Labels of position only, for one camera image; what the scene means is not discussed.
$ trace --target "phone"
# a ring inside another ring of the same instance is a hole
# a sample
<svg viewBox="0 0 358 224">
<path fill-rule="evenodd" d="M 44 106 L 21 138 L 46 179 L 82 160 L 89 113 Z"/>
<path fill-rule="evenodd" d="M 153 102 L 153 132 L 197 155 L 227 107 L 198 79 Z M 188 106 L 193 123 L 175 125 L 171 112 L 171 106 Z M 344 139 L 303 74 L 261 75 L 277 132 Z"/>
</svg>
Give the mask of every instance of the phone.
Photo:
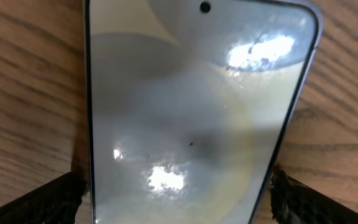
<svg viewBox="0 0 358 224">
<path fill-rule="evenodd" d="M 252 222 L 322 25 L 304 1 L 85 1 L 93 222 Z"/>
</svg>

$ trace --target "wooden surface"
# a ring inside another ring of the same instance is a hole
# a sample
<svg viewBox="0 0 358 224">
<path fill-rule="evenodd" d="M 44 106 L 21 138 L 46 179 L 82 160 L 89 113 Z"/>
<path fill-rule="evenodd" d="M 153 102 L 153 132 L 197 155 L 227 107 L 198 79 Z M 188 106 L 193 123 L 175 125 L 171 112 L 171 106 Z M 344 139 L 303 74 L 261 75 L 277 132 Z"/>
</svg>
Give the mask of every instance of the wooden surface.
<svg viewBox="0 0 358 224">
<path fill-rule="evenodd" d="M 324 35 L 278 161 L 358 212 L 358 1 L 315 0 Z M 0 206 L 86 166 L 80 0 L 0 0 Z M 86 197 L 78 223 L 90 223 Z M 265 198 L 256 223 L 273 223 Z"/>
</svg>

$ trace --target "wooden table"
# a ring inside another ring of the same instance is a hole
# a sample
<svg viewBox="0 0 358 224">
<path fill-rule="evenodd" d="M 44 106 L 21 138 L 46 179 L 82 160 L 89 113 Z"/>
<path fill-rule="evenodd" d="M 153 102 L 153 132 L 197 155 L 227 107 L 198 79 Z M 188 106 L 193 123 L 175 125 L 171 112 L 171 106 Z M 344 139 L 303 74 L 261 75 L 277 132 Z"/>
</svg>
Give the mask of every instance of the wooden table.
<svg viewBox="0 0 358 224">
<path fill-rule="evenodd" d="M 358 212 L 358 1 L 315 3 L 323 40 L 278 161 Z M 0 0 L 0 206 L 68 172 L 73 151 L 87 164 L 81 4 Z M 265 198 L 257 223 L 270 219 Z"/>
</svg>

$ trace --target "smartphone display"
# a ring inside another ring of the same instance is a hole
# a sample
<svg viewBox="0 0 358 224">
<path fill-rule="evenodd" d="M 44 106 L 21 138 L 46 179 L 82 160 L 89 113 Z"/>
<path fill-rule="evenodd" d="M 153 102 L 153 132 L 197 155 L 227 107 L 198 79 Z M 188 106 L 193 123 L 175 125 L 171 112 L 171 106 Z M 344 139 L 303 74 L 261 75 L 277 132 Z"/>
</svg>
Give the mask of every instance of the smartphone display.
<svg viewBox="0 0 358 224">
<path fill-rule="evenodd" d="M 85 3 L 95 223 L 247 223 L 321 35 L 309 4 Z"/>
</svg>

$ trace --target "black camera hole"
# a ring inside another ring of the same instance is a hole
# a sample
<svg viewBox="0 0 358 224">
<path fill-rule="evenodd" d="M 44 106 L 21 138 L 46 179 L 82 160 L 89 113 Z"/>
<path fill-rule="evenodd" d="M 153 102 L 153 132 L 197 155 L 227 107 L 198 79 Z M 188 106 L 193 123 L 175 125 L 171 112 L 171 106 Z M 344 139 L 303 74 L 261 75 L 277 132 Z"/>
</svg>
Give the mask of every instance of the black camera hole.
<svg viewBox="0 0 358 224">
<path fill-rule="evenodd" d="M 211 4 L 209 2 L 202 2 L 200 5 L 200 11 L 202 13 L 209 13 L 211 10 Z"/>
</svg>

